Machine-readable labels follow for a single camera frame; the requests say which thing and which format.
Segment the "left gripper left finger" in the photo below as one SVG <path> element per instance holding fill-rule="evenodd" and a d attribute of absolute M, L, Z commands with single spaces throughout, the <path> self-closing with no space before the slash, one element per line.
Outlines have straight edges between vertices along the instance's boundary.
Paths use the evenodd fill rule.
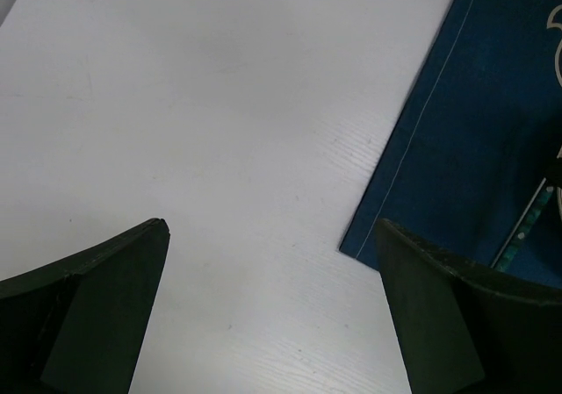
<path fill-rule="evenodd" d="M 3 393 L 127 393 L 169 248 L 152 218 L 1 282 Z"/>

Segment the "blue whale cloth napkin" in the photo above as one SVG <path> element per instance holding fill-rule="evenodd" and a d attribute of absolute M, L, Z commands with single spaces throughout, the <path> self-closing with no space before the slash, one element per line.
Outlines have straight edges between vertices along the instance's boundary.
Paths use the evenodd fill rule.
<path fill-rule="evenodd" d="M 378 266 L 389 219 L 488 265 L 543 179 L 561 117 L 561 0 L 452 0 L 345 233 Z"/>

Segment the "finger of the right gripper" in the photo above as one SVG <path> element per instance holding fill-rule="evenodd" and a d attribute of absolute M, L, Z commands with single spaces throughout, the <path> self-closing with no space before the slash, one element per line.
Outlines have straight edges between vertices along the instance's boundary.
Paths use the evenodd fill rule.
<path fill-rule="evenodd" d="M 550 120 L 542 132 L 544 159 L 542 173 L 548 187 L 561 187 L 561 117 Z"/>

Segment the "green-handled metal fork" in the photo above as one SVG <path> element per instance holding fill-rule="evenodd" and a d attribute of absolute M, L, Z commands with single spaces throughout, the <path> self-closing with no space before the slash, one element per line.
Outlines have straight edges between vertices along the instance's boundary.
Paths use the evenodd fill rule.
<path fill-rule="evenodd" d="M 521 216 L 515 222 L 501 249 L 492 260 L 490 265 L 492 269 L 500 272 L 508 270 L 554 192 L 554 185 L 544 178 L 525 206 Z"/>

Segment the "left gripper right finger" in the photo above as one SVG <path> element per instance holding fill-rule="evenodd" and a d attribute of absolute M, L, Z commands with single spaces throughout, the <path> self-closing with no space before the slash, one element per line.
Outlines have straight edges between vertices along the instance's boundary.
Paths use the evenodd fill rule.
<path fill-rule="evenodd" d="M 453 254 L 388 219 L 379 272 L 413 393 L 559 393 L 561 291 Z"/>

